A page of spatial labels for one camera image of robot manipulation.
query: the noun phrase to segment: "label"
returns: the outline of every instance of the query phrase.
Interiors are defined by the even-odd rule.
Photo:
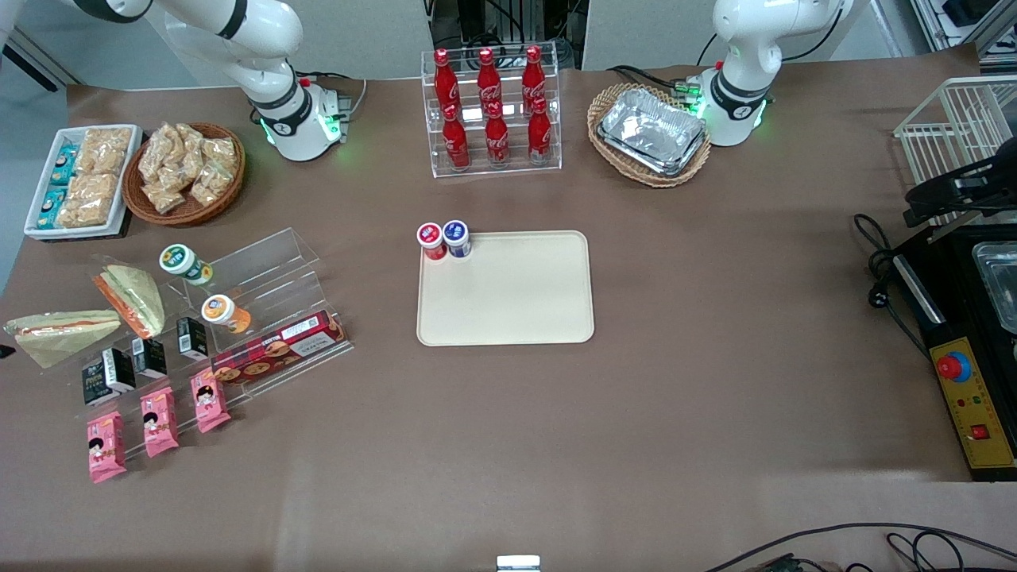
[[[308,330],[317,328],[317,317],[312,316],[309,320],[305,320],[296,326],[290,326],[286,330],[283,330],[280,335],[283,337],[283,340],[289,340],[290,338],[295,338]]]
[[[308,355],[326,348],[336,343],[336,340],[328,337],[324,332],[318,332],[313,336],[306,339],[300,340],[299,342],[294,342],[290,345],[290,349],[294,353],[301,357],[307,357]]]

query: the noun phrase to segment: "sandwich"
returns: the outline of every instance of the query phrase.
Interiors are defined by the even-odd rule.
[[[11,320],[4,326],[14,341],[37,363],[50,367],[83,350],[120,328],[111,309],[56,311]]]
[[[128,266],[106,265],[92,281],[138,337],[148,340],[163,332],[166,312],[151,274]]]

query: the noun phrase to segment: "blue food package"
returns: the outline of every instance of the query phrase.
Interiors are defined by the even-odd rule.
[[[56,224],[57,213],[60,212],[60,206],[66,197],[65,188],[51,188],[46,191],[46,195],[43,196],[43,208],[39,210],[39,221],[36,223],[39,230],[59,228]]]
[[[53,165],[53,175],[50,177],[50,184],[64,186],[70,182],[74,175],[74,161],[77,159],[77,146],[67,144],[60,148],[57,154],[57,161]]]

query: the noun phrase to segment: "clear acrylic rack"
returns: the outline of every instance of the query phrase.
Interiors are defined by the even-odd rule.
[[[448,50],[448,65],[459,79],[460,100],[463,103],[461,120],[466,128],[466,141],[470,149],[470,168],[460,173],[452,168],[445,153],[441,128],[444,118],[434,92],[434,52],[420,55],[420,74],[424,97],[424,122],[427,127],[428,153],[434,178],[458,175],[482,175],[516,171],[536,171],[561,168],[561,100],[558,75],[558,53],[553,42],[537,45],[543,53],[544,97],[547,99],[547,118],[551,121],[551,156],[547,164],[537,166],[530,162],[529,120],[523,116],[523,71],[526,69],[526,48],[533,44],[508,44],[492,47],[494,65],[501,76],[501,104],[505,124],[508,126],[508,165],[492,169],[487,162],[487,139],[484,136],[483,114],[477,93],[477,74],[480,69],[480,48]]]
[[[176,400],[177,426],[179,433],[183,435],[197,423],[194,416],[194,400],[190,392],[190,378],[212,365],[210,359],[195,361],[180,355],[176,335],[177,320],[190,317],[202,323],[207,334],[210,357],[316,311],[327,311],[330,316],[340,321],[338,311],[325,299],[317,274],[311,266],[317,261],[317,254],[307,246],[300,235],[292,228],[288,228],[218,261],[210,262],[214,276],[208,284],[196,287],[181,279],[162,284],[160,294],[166,310],[166,326],[156,339],[163,344],[166,351],[168,375],[159,380],[135,376],[137,389],[123,393],[114,400],[95,407],[84,405],[81,402],[81,369],[89,363],[97,362],[100,359],[100,352],[108,347],[115,347],[130,354],[131,341],[135,336],[126,327],[65,360],[51,371],[70,380],[67,385],[74,392],[79,404],[76,408],[76,418],[87,421],[119,411],[124,421],[126,458],[132,463],[138,462],[135,458],[146,459],[145,455],[140,455],[144,452],[140,415],[141,397],[153,391],[172,387]],[[201,303],[210,295],[220,293],[227,294],[238,306],[250,311],[256,321],[256,327],[243,335],[235,335],[225,328],[201,321],[199,318]],[[226,394],[228,408],[233,409],[279,387],[352,347],[347,339],[276,374],[243,384],[224,384],[223,391]]]

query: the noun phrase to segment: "snack bag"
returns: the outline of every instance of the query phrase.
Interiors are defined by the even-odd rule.
[[[114,411],[88,423],[88,476],[100,483],[127,472],[124,468],[123,419]]]
[[[191,378],[191,395],[194,397],[197,428],[201,433],[207,433],[230,420],[230,414],[226,411],[223,386],[212,373],[212,367]]]
[[[144,450],[148,457],[180,446],[173,388],[163,388],[141,398]]]

